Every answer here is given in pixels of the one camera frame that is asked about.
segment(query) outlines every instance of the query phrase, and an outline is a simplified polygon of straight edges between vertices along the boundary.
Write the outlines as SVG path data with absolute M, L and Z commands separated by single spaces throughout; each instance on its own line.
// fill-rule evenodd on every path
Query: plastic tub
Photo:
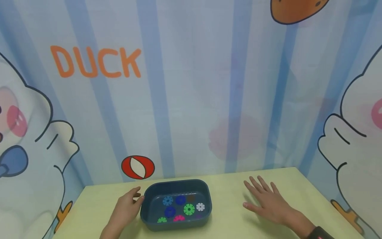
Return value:
M 156 183 L 144 196 L 141 220 L 151 231 L 203 226 L 212 211 L 208 186 L 199 179 Z

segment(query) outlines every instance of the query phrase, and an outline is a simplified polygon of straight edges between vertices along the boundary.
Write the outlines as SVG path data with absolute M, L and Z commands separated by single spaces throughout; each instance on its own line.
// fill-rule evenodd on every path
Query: orange shape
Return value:
M 280 24 L 295 24 L 318 13 L 329 0 L 270 0 L 273 19 Z
M 64 210 L 60 209 L 58 210 L 58 213 L 57 213 L 57 219 L 58 219 L 58 224 L 56 226 L 56 228 L 54 229 L 54 233 L 57 232 L 58 228 L 61 226 L 62 222 L 64 221 L 64 219 L 66 218 L 66 216 L 68 215 L 71 207 L 73 206 L 73 202 L 70 201 L 64 208 Z
M 335 200 L 331 200 L 330 202 L 335 207 L 335 209 L 337 209 L 337 211 L 357 230 L 357 232 L 359 232 L 361 235 L 364 234 L 362 227 L 356 222 L 359 217 L 351 208 L 345 211 Z

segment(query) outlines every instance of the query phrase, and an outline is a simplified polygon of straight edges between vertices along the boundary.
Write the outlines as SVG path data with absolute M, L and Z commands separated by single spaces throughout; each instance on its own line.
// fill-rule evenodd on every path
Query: wall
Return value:
M 0 228 L 49 238 L 86 185 L 296 166 L 376 238 L 381 12 L 376 0 L 1 1 L 12 193 Z

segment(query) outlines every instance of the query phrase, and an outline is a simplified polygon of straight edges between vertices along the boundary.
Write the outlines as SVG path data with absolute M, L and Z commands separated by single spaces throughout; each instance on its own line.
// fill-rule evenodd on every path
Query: dark blue gear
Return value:
M 167 218 L 172 218 L 173 216 L 175 216 L 175 208 L 173 206 L 168 206 L 165 210 L 165 216 Z
M 183 195 L 180 195 L 180 196 L 177 196 L 175 198 L 175 202 L 178 204 L 178 205 L 183 205 L 186 203 L 186 197 L 183 196 Z

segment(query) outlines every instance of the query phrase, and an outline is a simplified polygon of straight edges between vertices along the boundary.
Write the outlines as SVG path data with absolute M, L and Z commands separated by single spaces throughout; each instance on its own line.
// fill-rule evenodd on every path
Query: table surface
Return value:
M 334 238 L 362 238 L 295 167 L 177 178 L 176 180 L 197 178 L 207 183 L 213 205 L 208 223 L 201 228 L 151 232 L 138 214 L 137 219 L 124 229 L 120 238 L 298 238 L 288 228 L 274 225 L 243 208 L 244 201 L 254 202 L 243 181 L 248 180 L 249 176 L 257 175 L 262 176 L 266 182 L 273 181 L 292 207 L 303 212 L 315 225 L 323 227 Z M 150 185 L 171 180 L 144 180 L 85 187 L 53 239 L 99 238 L 120 196 L 137 186 L 141 186 L 140 192 L 143 194 Z

